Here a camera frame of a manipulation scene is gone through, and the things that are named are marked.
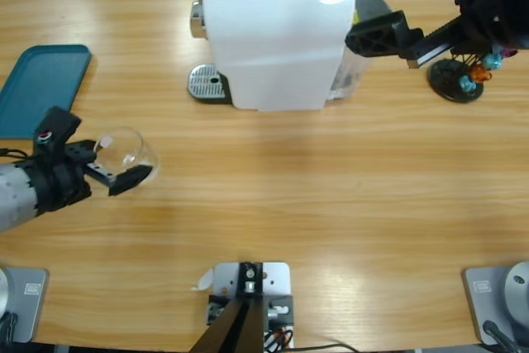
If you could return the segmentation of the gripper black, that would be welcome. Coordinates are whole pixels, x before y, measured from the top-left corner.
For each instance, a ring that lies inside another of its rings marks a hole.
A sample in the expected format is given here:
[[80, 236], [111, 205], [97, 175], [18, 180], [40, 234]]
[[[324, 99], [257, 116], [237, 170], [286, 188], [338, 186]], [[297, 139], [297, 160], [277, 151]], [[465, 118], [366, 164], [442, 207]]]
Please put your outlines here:
[[528, 48], [528, 0], [453, 0], [460, 15], [424, 37], [403, 11], [354, 24], [345, 43], [366, 57], [398, 56], [418, 68], [438, 55], [482, 55], [494, 46]]
[[52, 152], [50, 142], [36, 142], [32, 154], [32, 188], [35, 212], [54, 212], [92, 194], [86, 176], [108, 187], [109, 196], [120, 195], [141, 184], [151, 174], [149, 165], [137, 165], [117, 177], [96, 162], [95, 141], [66, 143]]

